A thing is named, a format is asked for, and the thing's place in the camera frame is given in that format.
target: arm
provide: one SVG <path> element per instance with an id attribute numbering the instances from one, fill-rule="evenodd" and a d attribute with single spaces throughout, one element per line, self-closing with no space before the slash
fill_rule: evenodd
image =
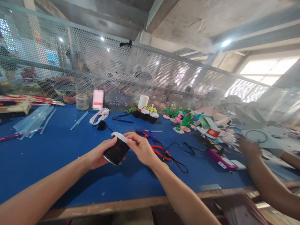
<path id="1" fill-rule="evenodd" d="M 287 164 L 291 165 L 295 169 L 300 170 L 300 158 L 298 158 L 297 156 L 294 156 L 286 151 L 283 151 L 280 159 L 282 159 L 283 161 L 285 161 Z"/>
<path id="2" fill-rule="evenodd" d="M 291 193 L 266 166 L 258 144 L 242 140 L 240 150 L 247 157 L 249 175 L 262 199 L 283 214 L 300 220 L 300 197 Z"/>
<path id="3" fill-rule="evenodd" d="M 124 136 L 128 139 L 127 145 L 136 153 L 138 159 L 155 173 L 184 224 L 220 224 L 201 199 L 159 160 L 146 138 L 134 132 Z"/>
<path id="4" fill-rule="evenodd" d="M 96 148 L 60 170 L 26 188 L 0 205 L 3 224 L 34 225 L 50 207 L 84 174 L 108 161 L 103 157 L 106 149 L 117 139 L 106 140 Z"/>

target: pink paper craft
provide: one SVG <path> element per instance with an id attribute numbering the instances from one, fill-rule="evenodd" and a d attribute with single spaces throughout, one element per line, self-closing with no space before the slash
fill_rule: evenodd
<path id="1" fill-rule="evenodd" d="M 200 109 L 197 109 L 197 110 L 195 110 L 195 111 L 192 111 L 192 113 L 198 113 L 198 114 L 204 113 L 204 115 L 207 115 L 207 116 L 213 116 L 213 108 L 214 108 L 214 107 L 215 107 L 215 106 L 212 105 L 212 106 L 200 108 Z"/>

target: metal mesh screen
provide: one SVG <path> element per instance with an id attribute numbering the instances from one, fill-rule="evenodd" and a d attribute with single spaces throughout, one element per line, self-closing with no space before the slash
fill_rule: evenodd
<path id="1" fill-rule="evenodd" d="M 136 106 L 141 94 L 160 112 L 171 104 L 192 110 L 214 104 L 224 114 L 281 90 L 172 53 L 103 34 L 0 2 L 2 94 L 66 101 L 77 93 L 106 91 L 106 106 Z M 295 97 L 293 106 L 299 98 Z M 259 101 L 269 112 L 273 106 Z"/>

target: blue work surface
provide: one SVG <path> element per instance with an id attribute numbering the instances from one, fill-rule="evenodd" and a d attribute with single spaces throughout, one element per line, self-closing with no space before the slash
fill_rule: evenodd
<path id="1" fill-rule="evenodd" d="M 57 111 L 43 134 L 38 132 L 32 138 L 0 142 L 0 203 L 111 138 L 109 129 L 97 131 L 95 126 L 89 124 L 89 119 L 96 112 L 89 112 L 80 124 L 70 130 L 84 112 L 73 105 L 56 108 Z M 112 116 L 122 114 L 124 113 L 110 112 L 105 119 L 113 131 L 126 133 L 137 128 L 162 130 L 163 132 L 155 135 L 164 147 L 173 142 L 183 145 L 185 141 L 204 150 L 191 133 L 181 135 L 174 132 L 172 123 L 162 116 L 157 124 L 150 124 L 132 115 L 122 117 L 123 120 L 133 121 L 132 124 L 112 120 Z M 0 138 L 14 134 L 13 125 L 21 119 L 22 117 L 12 118 L 11 122 L 2 125 Z M 175 162 L 167 162 L 170 169 L 195 192 L 201 192 L 201 186 L 209 184 L 218 184 L 222 189 L 253 185 L 246 170 L 236 171 L 234 174 L 226 172 L 206 153 L 196 151 L 196 156 L 192 156 L 177 145 L 173 145 L 168 151 L 177 161 L 187 166 L 189 173 L 182 173 Z M 225 152 L 229 159 L 239 160 L 245 165 L 242 154 L 230 149 L 229 151 L 230 153 Z M 300 180 L 299 174 L 293 169 L 287 170 L 278 165 L 270 167 L 291 180 Z M 154 173 L 129 150 L 122 165 L 114 166 L 109 163 L 88 172 L 53 207 L 84 206 L 164 195 L 165 192 Z"/>

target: pink device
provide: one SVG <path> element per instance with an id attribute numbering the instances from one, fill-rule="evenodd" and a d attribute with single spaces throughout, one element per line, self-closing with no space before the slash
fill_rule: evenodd
<path id="1" fill-rule="evenodd" d="M 207 151 L 208 155 L 216 161 L 224 170 L 226 171 L 233 171 L 238 169 L 238 166 L 231 162 L 229 159 L 223 156 L 219 156 L 215 149 L 209 149 Z"/>

